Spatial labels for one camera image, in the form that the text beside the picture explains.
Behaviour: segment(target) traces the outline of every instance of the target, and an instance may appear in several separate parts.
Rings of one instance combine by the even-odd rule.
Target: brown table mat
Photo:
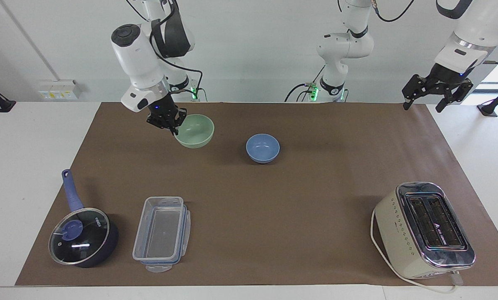
[[[95,268],[51,260],[47,241],[66,216],[63,189],[16,285],[407,285],[369,237],[375,205],[401,182],[440,185],[477,253],[466,285],[498,285],[498,232],[428,109],[398,104],[182,104],[215,123],[211,142],[189,150],[118,103],[103,103],[74,160],[86,206],[120,229]],[[258,165],[255,133],[281,143]],[[131,252],[144,200],[181,196],[192,212],[188,251],[165,273]],[[447,276],[421,281],[450,285]]]

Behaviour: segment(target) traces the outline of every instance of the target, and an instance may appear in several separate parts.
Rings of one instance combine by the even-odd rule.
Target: toaster
[[[374,213],[389,262],[404,278],[455,273],[475,262],[451,204],[431,182],[400,184]]]

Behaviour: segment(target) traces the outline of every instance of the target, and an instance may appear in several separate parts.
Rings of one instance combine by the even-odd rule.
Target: pan handle
[[[66,198],[68,198],[70,210],[76,211],[84,208],[81,199],[79,199],[79,196],[77,195],[75,182],[73,181],[72,171],[70,169],[62,171],[62,180],[64,181],[64,191],[66,192]]]

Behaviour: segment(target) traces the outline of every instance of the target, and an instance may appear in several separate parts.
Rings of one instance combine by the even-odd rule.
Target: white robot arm
[[[187,111],[175,105],[171,93],[186,88],[190,79],[184,70],[157,57],[161,55],[167,60],[184,56],[193,49],[194,38],[182,24],[176,0],[162,0],[162,4],[144,0],[151,21],[116,28],[112,33],[112,48],[131,80],[131,87],[121,98],[123,105],[133,112],[149,108],[148,123],[177,135],[177,127],[184,121]],[[181,64],[180,60],[171,63]]]
[[[344,58],[367,57],[373,51],[373,37],[368,32],[367,22],[371,13],[371,0],[345,0],[345,33],[325,34],[319,41],[317,52],[326,67],[317,82],[319,89],[315,101],[338,101],[344,90],[349,68]]]
[[[498,46],[498,0],[437,0],[438,11],[458,23],[425,78],[415,74],[403,88],[404,108],[424,95],[443,95],[436,106],[464,100],[473,87],[466,78]]]

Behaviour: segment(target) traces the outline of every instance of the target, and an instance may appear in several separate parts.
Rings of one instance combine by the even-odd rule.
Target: clear food storage container
[[[150,272],[165,272],[186,253],[190,211],[181,197],[149,197],[144,203],[132,258]]]

